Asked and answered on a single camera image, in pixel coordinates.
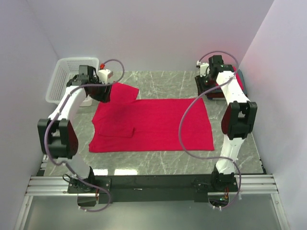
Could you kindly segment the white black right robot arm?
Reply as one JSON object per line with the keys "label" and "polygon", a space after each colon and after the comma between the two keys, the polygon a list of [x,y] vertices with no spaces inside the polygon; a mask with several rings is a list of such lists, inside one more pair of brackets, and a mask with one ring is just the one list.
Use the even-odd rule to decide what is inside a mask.
{"label": "white black right robot arm", "polygon": [[196,66],[200,70],[195,77],[198,94],[220,91],[227,103],[221,121],[223,146],[210,180],[212,189],[222,191],[235,183],[235,162],[242,144],[253,130],[258,106],[244,93],[236,77],[236,67],[225,64],[221,55],[209,57],[207,63],[198,60]]}

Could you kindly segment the pink-red t shirt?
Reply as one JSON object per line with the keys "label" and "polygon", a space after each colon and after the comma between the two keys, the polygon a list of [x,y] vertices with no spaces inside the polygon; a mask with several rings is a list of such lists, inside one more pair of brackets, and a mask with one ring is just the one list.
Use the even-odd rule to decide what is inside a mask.
{"label": "pink-red t shirt", "polygon": [[126,84],[112,85],[110,102],[99,103],[92,119],[90,152],[214,150],[203,100],[184,116],[193,99],[138,99],[138,93]]}

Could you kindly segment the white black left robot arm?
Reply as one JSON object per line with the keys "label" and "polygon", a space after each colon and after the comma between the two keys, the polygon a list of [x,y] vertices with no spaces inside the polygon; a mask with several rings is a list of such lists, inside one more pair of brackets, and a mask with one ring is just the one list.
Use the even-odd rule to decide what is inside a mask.
{"label": "white black left robot arm", "polygon": [[77,153],[79,142],[71,121],[87,96],[103,103],[110,101],[112,84],[108,80],[112,76],[113,72],[104,67],[80,65],[55,111],[37,124],[43,153],[54,165],[66,166],[72,173],[70,184],[86,193],[99,187],[93,169]]}

